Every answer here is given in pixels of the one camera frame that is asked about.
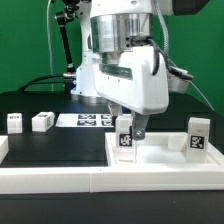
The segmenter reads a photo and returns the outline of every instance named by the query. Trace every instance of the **white block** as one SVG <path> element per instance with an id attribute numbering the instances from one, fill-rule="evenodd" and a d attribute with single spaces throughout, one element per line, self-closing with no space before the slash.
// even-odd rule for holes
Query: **white block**
<path id="1" fill-rule="evenodd" d="M 32 131 L 46 132 L 54 125 L 55 115 L 52 112 L 41 112 L 32 118 Z"/>
<path id="2" fill-rule="evenodd" d="M 134 161 L 136 159 L 135 142 L 130 134 L 133 118 L 118 116 L 116 119 L 116 160 Z"/>
<path id="3" fill-rule="evenodd" d="M 8 134 L 17 134 L 23 132 L 22 114 L 12 113 L 7 116 Z"/>
<path id="4" fill-rule="evenodd" d="M 8 137 L 0 136 L 0 163 L 3 161 L 9 151 Z"/>
<path id="5" fill-rule="evenodd" d="M 169 135 L 168 149 L 175 152 L 186 150 L 186 135 L 184 133 Z"/>
<path id="6" fill-rule="evenodd" d="M 189 162 L 207 162 L 210 120 L 191 118 L 188 123 L 186 159 Z"/>

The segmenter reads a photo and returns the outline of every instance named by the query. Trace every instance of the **wire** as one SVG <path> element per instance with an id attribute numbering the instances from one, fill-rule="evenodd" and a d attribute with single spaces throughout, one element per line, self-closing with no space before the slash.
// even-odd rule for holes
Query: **wire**
<path id="1" fill-rule="evenodd" d="M 49 60 L 50 60 L 50 72 L 51 75 L 54 74 L 53 70 L 53 55 L 52 55 L 52 44 L 51 44 L 51 30 L 50 30 L 50 5 L 51 1 L 48 1 L 47 4 L 47 40 L 48 40 L 48 50 L 49 50 Z M 51 86 L 51 91 L 54 91 L 54 85 Z"/>
<path id="2" fill-rule="evenodd" d="M 199 94 L 203 97 L 203 99 L 207 102 L 207 104 L 210 106 L 212 110 L 215 110 L 212 104 L 208 101 L 208 99 L 205 97 L 205 95 L 199 90 L 199 88 L 191 81 L 191 85 L 199 92 Z"/>
<path id="3" fill-rule="evenodd" d="M 31 80 L 30 82 L 28 82 L 27 84 L 23 85 L 22 87 L 20 87 L 17 91 L 23 92 L 28 86 L 38 82 L 38 81 L 42 81 L 42 80 L 46 80 L 46 79 L 53 79 L 53 78 L 63 78 L 62 75 L 48 75 L 48 76 L 42 76 L 36 79 Z"/>
<path id="4" fill-rule="evenodd" d="M 166 26 L 165 20 L 163 18 L 162 12 L 160 10 L 158 0 L 154 0 L 154 5 L 155 5 L 156 13 L 158 15 L 159 22 L 163 31 L 165 64 L 166 64 L 166 67 L 169 68 L 169 32 L 168 32 L 168 28 Z"/>
<path id="5" fill-rule="evenodd" d="M 61 83 L 61 84 L 65 84 L 65 83 L 70 83 L 70 82 L 35 82 L 35 83 L 29 83 L 27 85 L 24 85 L 23 86 L 23 89 L 22 90 L 18 90 L 18 91 L 24 91 L 26 88 L 28 88 L 29 86 L 33 86 L 33 85 L 46 85 L 46 84 L 58 84 L 58 83 Z"/>

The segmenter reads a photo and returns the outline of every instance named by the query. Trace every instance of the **white robot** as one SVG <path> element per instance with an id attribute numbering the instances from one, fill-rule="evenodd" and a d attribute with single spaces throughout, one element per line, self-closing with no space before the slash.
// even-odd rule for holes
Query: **white robot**
<path id="1" fill-rule="evenodd" d="M 113 116 L 122 113 L 121 106 L 130 109 L 132 137 L 144 139 L 149 116 L 167 109 L 169 88 L 192 79 L 169 66 L 167 43 L 161 52 L 152 39 L 151 17 L 159 16 L 168 42 L 162 14 L 195 14 L 208 1 L 63 0 L 63 15 L 69 20 L 76 14 L 82 29 L 82 64 L 73 98 L 93 103 L 107 99 Z"/>

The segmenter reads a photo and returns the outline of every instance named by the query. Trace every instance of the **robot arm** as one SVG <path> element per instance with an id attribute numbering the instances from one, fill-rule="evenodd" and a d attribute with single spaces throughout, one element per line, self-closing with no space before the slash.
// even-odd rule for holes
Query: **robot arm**
<path id="1" fill-rule="evenodd" d="M 208 0 L 94 0 L 91 10 L 93 73 L 97 93 L 133 113 L 134 140 L 145 137 L 152 114 L 168 106 L 168 71 L 191 79 L 175 68 L 152 41 L 152 15 L 194 14 Z"/>

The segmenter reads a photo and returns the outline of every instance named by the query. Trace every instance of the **white plastic casing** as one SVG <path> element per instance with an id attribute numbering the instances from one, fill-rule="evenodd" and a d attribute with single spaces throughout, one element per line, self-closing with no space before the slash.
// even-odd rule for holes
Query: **white plastic casing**
<path id="1" fill-rule="evenodd" d="M 159 0 L 162 14 L 172 15 L 172 0 Z M 92 3 L 91 17 L 114 15 L 123 13 L 154 13 L 152 0 L 94 0 Z"/>
<path id="2" fill-rule="evenodd" d="M 192 162 L 207 161 L 210 120 L 190 118 L 188 123 L 188 145 L 186 158 Z"/>
<path id="3" fill-rule="evenodd" d="M 93 78 L 92 49 L 89 49 L 88 38 L 90 37 L 90 10 L 91 3 L 80 1 L 77 16 L 80 21 L 82 31 L 82 63 L 77 68 L 76 89 L 71 91 L 74 95 L 85 97 L 98 97 Z"/>
<path id="4" fill-rule="evenodd" d="M 54 124 L 52 112 L 41 112 L 32 118 L 32 131 L 46 132 Z"/>
<path id="5" fill-rule="evenodd" d="M 20 134 L 23 132 L 21 113 L 8 114 L 7 129 L 8 129 L 8 134 Z"/>
<path id="6" fill-rule="evenodd" d="M 3 159 L 5 158 L 8 151 L 9 151 L 8 137 L 0 136 L 0 164 L 3 161 Z"/>
<path id="7" fill-rule="evenodd" d="M 130 68 L 132 79 L 101 72 L 99 60 L 93 58 L 98 94 L 140 114 L 163 113 L 169 103 L 167 73 L 160 55 L 158 73 L 152 75 L 154 58 L 154 48 L 150 46 L 133 47 L 133 52 L 123 52 L 118 66 Z"/>

